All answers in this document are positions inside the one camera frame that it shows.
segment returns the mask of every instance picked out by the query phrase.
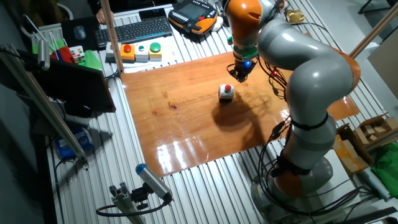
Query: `black keyboard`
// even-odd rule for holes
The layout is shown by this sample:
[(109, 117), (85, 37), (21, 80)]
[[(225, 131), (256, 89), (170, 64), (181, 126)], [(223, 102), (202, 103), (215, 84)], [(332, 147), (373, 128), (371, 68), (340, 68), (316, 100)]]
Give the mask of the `black keyboard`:
[[(146, 19), (142, 22), (115, 27), (115, 30), (118, 42), (122, 44), (172, 35), (172, 29), (166, 17)], [(94, 33), (98, 48), (106, 47), (106, 43), (110, 42), (108, 30), (96, 30)]]

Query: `wooden tabletop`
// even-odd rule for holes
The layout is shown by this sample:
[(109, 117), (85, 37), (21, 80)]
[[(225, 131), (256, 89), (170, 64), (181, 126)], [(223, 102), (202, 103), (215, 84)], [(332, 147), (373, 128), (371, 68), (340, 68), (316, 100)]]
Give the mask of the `wooden tabletop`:
[[(229, 52), (121, 75), (145, 162), (157, 175), (264, 144), (272, 128), (289, 115), (260, 66), (239, 83), (226, 71), (233, 62)], [(286, 79), (292, 74), (282, 73)], [(220, 84), (234, 85), (232, 103), (218, 103)], [(335, 120), (359, 113), (348, 96), (328, 111)]]

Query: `red button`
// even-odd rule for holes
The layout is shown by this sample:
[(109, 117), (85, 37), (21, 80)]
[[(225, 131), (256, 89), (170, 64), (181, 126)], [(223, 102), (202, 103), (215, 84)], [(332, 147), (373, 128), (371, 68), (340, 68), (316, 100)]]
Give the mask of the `red button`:
[(124, 50), (125, 53), (130, 53), (130, 51), (131, 51), (131, 46), (128, 45), (128, 44), (126, 44), (126, 45), (124, 46), (123, 50)]
[(231, 91), (231, 89), (232, 89), (231, 85), (226, 85), (225, 86), (225, 91)]

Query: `cardboard box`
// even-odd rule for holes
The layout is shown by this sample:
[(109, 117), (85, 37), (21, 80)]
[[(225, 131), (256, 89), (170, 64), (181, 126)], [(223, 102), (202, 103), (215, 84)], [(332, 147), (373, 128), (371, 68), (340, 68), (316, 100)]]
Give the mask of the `cardboard box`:
[(349, 124), (338, 128), (337, 134), (333, 149), (348, 175), (364, 170), (374, 163)]
[(367, 149), (375, 149), (378, 146), (385, 146), (398, 140), (393, 138), (390, 141), (383, 141), (384, 137), (390, 136), (392, 131), (397, 131), (398, 122), (395, 118), (383, 119), (380, 116), (367, 119), (355, 129), (355, 135), (361, 140), (361, 144)]

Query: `monitor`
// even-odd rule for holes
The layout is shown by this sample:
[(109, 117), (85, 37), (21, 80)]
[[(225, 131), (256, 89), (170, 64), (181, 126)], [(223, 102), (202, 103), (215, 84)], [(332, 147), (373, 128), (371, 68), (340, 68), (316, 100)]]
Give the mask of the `monitor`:
[[(37, 63), (34, 55), (18, 50), (20, 56)], [(23, 88), (16, 82), (5, 64), (0, 69), (6, 71), (0, 84), (15, 91)], [(102, 71), (50, 59), (48, 71), (32, 72), (45, 94), (52, 98), (66, 101), (71, 105), (86, 106), (97, 112), (115, 112), (108, 84)]]

